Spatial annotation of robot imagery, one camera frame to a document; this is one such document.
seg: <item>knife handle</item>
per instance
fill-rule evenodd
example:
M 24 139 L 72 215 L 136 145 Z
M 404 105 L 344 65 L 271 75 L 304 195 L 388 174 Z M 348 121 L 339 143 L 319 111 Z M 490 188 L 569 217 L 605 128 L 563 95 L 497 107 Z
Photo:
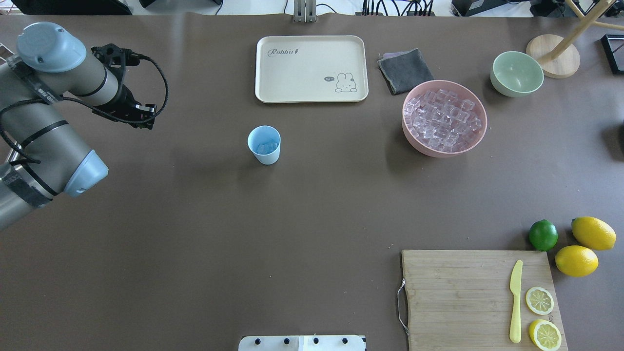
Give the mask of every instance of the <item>knife handle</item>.
M 511 312 L 511 326 L 509 327 L 509 339 L 514 343 L 519 343 L 522 338 L 520 332 L 520 299 L 514 295 L 514 309 Z

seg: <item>yellow knife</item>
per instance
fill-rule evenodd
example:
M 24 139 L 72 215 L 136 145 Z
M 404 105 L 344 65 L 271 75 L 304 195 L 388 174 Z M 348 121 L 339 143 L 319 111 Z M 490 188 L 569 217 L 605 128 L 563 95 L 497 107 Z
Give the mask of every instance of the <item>yellow knife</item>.
M 520 284 L 522 283 L 522 261 L 515 263 L 514 270 L 511 271 L 509 290 L 514 295 L 514 309 L 511 313 L 511 326 L 509 327 L 509 339 L 519 343 L 522 337 L 520 332 Z

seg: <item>green bowl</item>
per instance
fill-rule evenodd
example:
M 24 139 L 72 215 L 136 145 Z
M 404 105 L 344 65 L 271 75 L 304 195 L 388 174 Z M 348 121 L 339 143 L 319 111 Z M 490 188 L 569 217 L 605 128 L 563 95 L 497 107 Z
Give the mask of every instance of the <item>green bowl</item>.
M 519 51 L 506 51 L 498 55 L 490 71 L 492 85 L 499 93 L 520 97 L 539 89 L 544 82 L 544 72 L 537 61 Z

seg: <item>brown tabletop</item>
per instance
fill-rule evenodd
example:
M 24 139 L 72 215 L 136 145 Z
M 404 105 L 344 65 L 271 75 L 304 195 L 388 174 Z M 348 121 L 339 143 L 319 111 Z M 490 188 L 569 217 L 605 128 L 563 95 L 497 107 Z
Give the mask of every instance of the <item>brown tabletop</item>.
M 171 89 L 152 131 L 59 104 L 110 172 L 0 234 L 0 349 L 236 350 L 245 335 L 316 333 L 406 350 L 396 317 L 402 249 L 530 250 L 528 229 L 546 218 L 560 234 L 553 261 L 576 244 L 574 217 L 624 231 L 624 80 L 598 41 L 613 31 L 580 37 L 574 76 L 512 99 L 489 82 L 494 58 L 540 34 L 565 36 L 578 20 L 291 18 L 0 16 L 0 42 L 13 50 L 23 27 L 53 21 L 86 46 L 113 42 L 154 58 Z M 258 40 L 307 34 L 364 41 L 363 102 L 255 97 Z M 376 60 L 414 47 L 436 79 L 485 105 L 485 138 L 463 156 L 424 156 L 402 134 L 405 94 L 390 94 Z M 161 103 L 148 62 L 126 83 L 140 102 Z M 262 124 L 282 136 L 272 166 L 246 146 Z M 619 242 L 598 252 L 584 278 L 551 262 L 570 350 L 622 349 L 623 254 Z

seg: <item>yellow lemon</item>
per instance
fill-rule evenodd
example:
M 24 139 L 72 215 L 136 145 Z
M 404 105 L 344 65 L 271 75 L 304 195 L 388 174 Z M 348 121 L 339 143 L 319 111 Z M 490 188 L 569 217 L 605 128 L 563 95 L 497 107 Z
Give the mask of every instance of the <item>yellow lemon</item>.
M 539 315 L 547 315 L 555 307 L 555 301 L 548 290 L 542 287 L 532 287 L 527 291 L 527 306 Z
M 564 274 L 584 277 L 598 268 L 598 257 L 584 246 L 570 245 L 557 252 L 555 264 Z
M 561 347 L 561 332 L 556 325 L 545 319 L 536 319 L 529 325 L 529 336 L 535 346 L 543 351 L 555 351 Z
M 594 217 L 572 220 L 572 234 L 578 242 L 592 250 L 609 250 L 615 244 L 615 231 L 610 225 Z

